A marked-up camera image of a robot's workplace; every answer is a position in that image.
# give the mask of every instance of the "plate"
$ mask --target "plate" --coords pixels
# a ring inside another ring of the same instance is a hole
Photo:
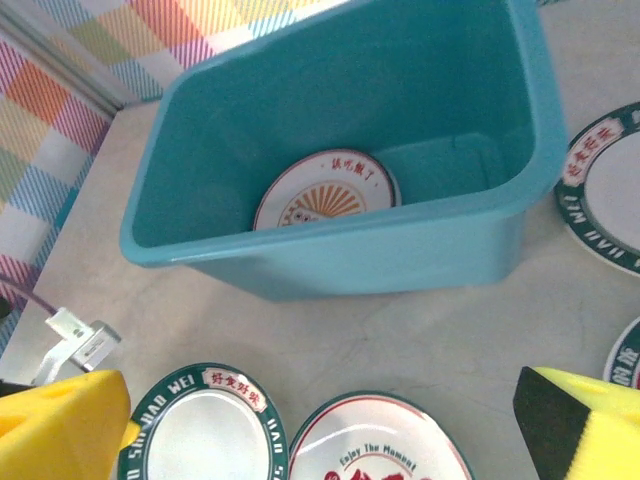
[[[200,363],[166,376],[133,413],[142,426],[120,452],[119,480],[280,480],[288,450],[265,391],[232,367]]]
[[[462,455],[419,407],[355,392],[320,407],[291,445],[290,480],[470,480]]]
[[[557,204],[571,232],[600,259],[640,275],[640,103],[585,128],[569,146]]]
[[[269,188],[253,228],[285,227],[396,205],[387,171],[354,150],[327,150],[289,167]]]
[[[640,318],[635,319],[613,345],[603,378],[640,390]]]

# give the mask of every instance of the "table surface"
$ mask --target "table surface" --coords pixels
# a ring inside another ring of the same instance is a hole
[[[638,100],[640,2],[568,0],[541,14],[571,134]],[[528,214],[522,264],[494,286],[272,304],[185,267],[139,268],[118,232],[156,109],[117,115],[36,287],[120,333],[103,366],[124,373],[134,405],[184,365],[227,363],[262,383],[292,438],[333,396],[388,391],[435,417],[477,480],[537,478],[511,406],[520,368],[599,377],[640,315],[638,279],[583,250],[550,196]],[[57,341],[44,318],[27,307],[0,378],[31,380]]]

